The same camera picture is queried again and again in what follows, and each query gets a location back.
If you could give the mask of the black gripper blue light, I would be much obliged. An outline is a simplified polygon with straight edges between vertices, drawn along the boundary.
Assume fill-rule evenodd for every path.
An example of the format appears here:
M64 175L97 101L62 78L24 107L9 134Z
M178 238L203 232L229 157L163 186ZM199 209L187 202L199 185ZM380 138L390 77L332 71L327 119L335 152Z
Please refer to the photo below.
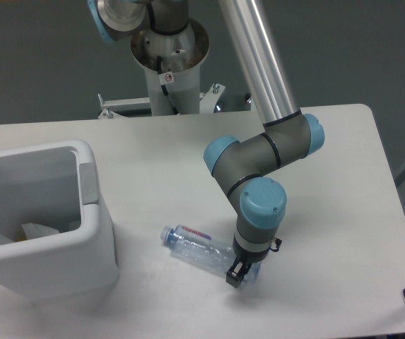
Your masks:
M225 281L233 286L239 287L242 281L255 283L257 281L262 262L270 251L278 252L282 240L273 238L268 248L263 251L250 251L243 248L236 239L233 240L235 260L225 275Z

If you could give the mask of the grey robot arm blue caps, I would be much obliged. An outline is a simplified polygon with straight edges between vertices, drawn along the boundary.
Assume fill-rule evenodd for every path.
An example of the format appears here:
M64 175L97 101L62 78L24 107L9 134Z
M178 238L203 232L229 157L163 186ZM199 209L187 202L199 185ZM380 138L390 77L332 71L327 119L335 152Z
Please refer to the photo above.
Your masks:
M269 174L318 151L324 129L293 99L262 3L221 1L219 6L264 127L246 141L222 136L204 151L209 172L237 214L235 260L226 280L238 287L254 263L281 245L275 235L286 193ZM189 16L187 1L89 1L88 7L105 41L130 38L153 115L201 112L199 70L209 38Z

